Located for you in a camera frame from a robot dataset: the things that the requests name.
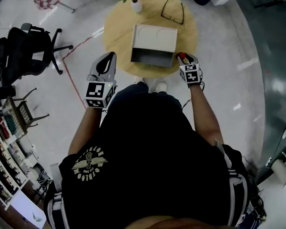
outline office chair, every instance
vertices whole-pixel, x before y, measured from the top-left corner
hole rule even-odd
[[[24,75],[41,74],[51,61],[58,74],[62,74],[54,53],[63,49],[71,50],[73,46],[54,48],[57,34],[61,31],[61,29],[57,29],[51,40],[48,31],[25,23],[21,29],[11,28],[7,38],[0,38],[0,82],[2,87],[12,85]],[[43,52],[42,60],[32,59],[33,54],[39,52]]]

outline floor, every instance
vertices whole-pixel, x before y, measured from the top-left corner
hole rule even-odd
[[[27,99],[33,116],[50,114],[50,117],[40,120],[38,126],[30,128],[21,140],[24,148],[35,153],[47,172],[51,164],[59,163],[67,156],[85,111],[75,88],[82,91],[93,60],[106,52],[102,34],[92,36],[103,27],[106,16],[117,1],[62,0],[76,9],[73,14],[61,8],[38,10],[32,0],[4,0],[0,4],[2,26],[20,27],[22,23],[29,22],[44,27],[51,35],[57,28],[62,28],[58,44],[78,45],[67,57],[68,50],[57,55],[59,66],[66,66],[70,74],[64,69],[64,74],[58,75],[49,67],[39,76],[25,76],[15,82],[17,96],[37,87],[37,91]],[[217,116],[225,143],[257,164],[264,136],[264,85],[246,19],[235,0],[219,7],[211,3],[199,6],[193,0],[181,1],[191,10],[197,23],[199,38],[195,55],[204,73],[204,93]],[[134,77],[117,68],[115,79],[117,90],[121,90],[132,84]],[[162,80],[148,79],[148,84],[153,89]],[[167,92],[181,104],[190,98],[189,90],[178,73],[164,80],[168,84]],[[194,126],[190,104],[184,108],[184,113]]]
[[[265,85],[266,121],[260,166],[268,159],[281,157],[286,139],[286,4],[269,8],[255,5],[273,0],[237,0],[252,32],[258,51]],[[257,180],[269,176],[269,169],[259,171]]]

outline round wooden table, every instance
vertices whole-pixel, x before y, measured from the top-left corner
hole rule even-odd
[[[167,0],[139,0],[143,9],[136,13],[131,8],[131,1],[120,1],[106,18],[103,42],[108,51],[117,54],[117,66],[129,74],[158,78],[174,73],[179,69],[175,59],[172,68],[151,66],[149,64],[131,62],[133,25],[157,25],[178,29],[175,53],[187,52],[194,54],[197,45],[197,28],[190,10],[184,7],[184,23],[178,24],[161,16]],[[179,0],[169,0],[164,12],[173,18],[182,19],[182,6]]]

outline white vase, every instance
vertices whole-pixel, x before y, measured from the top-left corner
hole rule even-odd
[[[132,9],[133,9],[133,11],[135,11],[135,12],[141,12],[141,10],[142,10],[142,4],[141,4],[141,2],[139,1],[139,0],[135,0],[136,2],[133,2],[132,1]]]

